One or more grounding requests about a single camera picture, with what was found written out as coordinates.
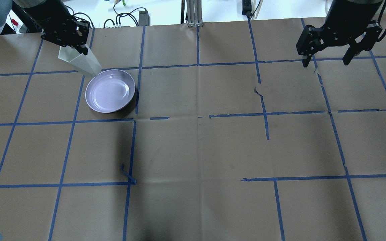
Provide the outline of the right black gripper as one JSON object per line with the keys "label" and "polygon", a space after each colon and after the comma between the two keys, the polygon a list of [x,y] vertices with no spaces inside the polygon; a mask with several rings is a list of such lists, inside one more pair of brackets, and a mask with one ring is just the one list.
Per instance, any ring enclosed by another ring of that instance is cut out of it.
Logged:
{"label": "right black gripper", "polygon": [[327,47],[346,46],[342,58],[348,66],[362,51],[370,51],[379,40],[383,29],[377,20],[359,20],[355,17],[336,20],[327,18],[323,26],[306,25],[296,43],[296,50],[302,56],[302,66],[307,68],[313,55]]}

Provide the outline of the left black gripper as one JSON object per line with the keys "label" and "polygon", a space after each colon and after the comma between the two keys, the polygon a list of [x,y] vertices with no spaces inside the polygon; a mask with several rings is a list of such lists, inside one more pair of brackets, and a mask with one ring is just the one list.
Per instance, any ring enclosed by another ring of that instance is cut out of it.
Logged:
{"label": "left black gripper", "polygon": [[29,17],[42,29],[41,38],[62,47],[71,47],[88,55],[90,22],[77,19],[67,7],[30,7]]}

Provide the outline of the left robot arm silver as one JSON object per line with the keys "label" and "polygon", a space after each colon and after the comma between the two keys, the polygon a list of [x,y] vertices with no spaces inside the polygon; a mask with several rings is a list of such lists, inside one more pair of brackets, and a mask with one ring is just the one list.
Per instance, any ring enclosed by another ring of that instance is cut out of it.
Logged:
{"label": "left robot arm silver", "polygon": [[0,27],[13,7],[18,6],[42,30],[41,38],[61,47],[71,47],[87,55],[90,22],[69,12],[61,0],[0,0]]}

